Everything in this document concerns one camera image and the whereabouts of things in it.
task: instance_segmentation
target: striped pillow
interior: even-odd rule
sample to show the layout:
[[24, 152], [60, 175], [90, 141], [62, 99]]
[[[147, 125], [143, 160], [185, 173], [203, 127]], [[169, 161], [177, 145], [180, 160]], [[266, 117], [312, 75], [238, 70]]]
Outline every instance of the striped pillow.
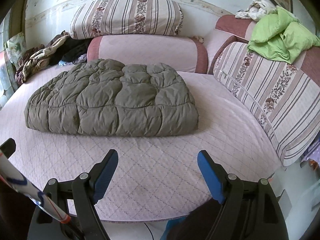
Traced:
[[180, 5], [171, 0], [95, 0], [77, 10], [70, 35], [78, 40], [132, 33], [173, 36], [182, 20]]
[[268, 60], [233, 42], [218, 57], [214, 76], [254, 115], [285, 166], [320, 130], [320, 87], [302, 70]]

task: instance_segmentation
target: blue gripper pad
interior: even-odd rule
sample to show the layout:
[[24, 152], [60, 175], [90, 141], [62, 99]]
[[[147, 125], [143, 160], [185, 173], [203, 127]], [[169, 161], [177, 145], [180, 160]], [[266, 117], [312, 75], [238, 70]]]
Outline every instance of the blue gripper pad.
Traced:
[[99, 163], [99, 164], [104, 164], [105, 166], [94, 185], [94, 194], [93, 194], [94, 204], [96, 204], [98, 200], [103, 198], [104, 194], [108, 189], [112, 176], [115, 173], [116, 168], [118, 166], [119, 158], [118, 158], [117, 151], [114, 150], [110, 154], [111, 156], [109, 157], [109, 160], [107, 160], [107, 162], [105, 161], [105, 159], [108, 157], [109, 153], [106, 155], [103, 161]]
[[204, 156], [202, 151], [198, 153], [197, 161], [199, 169], [210, 190], [212, 198], [217, 200], [220, 204], [223, 204], [226, 198], [223, 195], [222, 182], [219, 180], [217, 174], [211, 168], [207, 158]]

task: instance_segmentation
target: silver bolt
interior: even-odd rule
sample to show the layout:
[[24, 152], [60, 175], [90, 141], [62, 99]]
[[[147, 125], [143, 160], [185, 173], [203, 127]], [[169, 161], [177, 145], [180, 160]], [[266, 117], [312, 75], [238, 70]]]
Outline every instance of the silver bolt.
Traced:
[[80, 179], [86, 179], [88, 177], [88, 173], [81, 173], [80, 174]]
[[48, 184], [53, 185], [56, 183], [56, 179], [49, 179]]
[[231, 180], [235, 180], [237, 178], [237, 176], [235, 174], [233, 174], [233, 173], [230, 173], [228, 175], [228, 178], [231, 179]]
[[266, 179], [261, 179], [260, 182], [262, 185], [268, 185], [268, 181]]

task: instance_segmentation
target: gray-green comforter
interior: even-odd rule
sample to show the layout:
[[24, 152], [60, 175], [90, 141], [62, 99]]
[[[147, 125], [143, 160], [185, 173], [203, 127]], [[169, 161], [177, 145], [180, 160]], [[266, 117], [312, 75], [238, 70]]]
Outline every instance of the gray-green comforter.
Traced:
[[28, 128], [99, 136], [168, 136], [197, 127], [195, 101], [168, 65], [93, 60], [39, 88], [25, 109]]

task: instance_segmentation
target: bed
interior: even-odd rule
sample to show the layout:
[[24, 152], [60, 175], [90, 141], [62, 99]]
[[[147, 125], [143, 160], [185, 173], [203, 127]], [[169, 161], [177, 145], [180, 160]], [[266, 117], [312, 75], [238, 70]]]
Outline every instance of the bed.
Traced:
[[[122, 138], [42, 133], [28, 129], [24, 108], [40, 86], [72, 66], [52, 67], [23, 84], [1, 111], [0, 140], [14, 138], [10, 157], [40, 189], [48, 179], [74, 179], [116, 149], [119, 165], [102, 200], [101, 220], [161, 221], [187, 215], [210, 198], [197, 167], [205, 149], [227, 172], [241, 179], [267, 178], [281, 166], [270, 140], [249, 110], [213, 75], [179, 72], [199, 111], [198, 130], [176, 137]], [[76, 214], [72, 203], [70, 213]]]

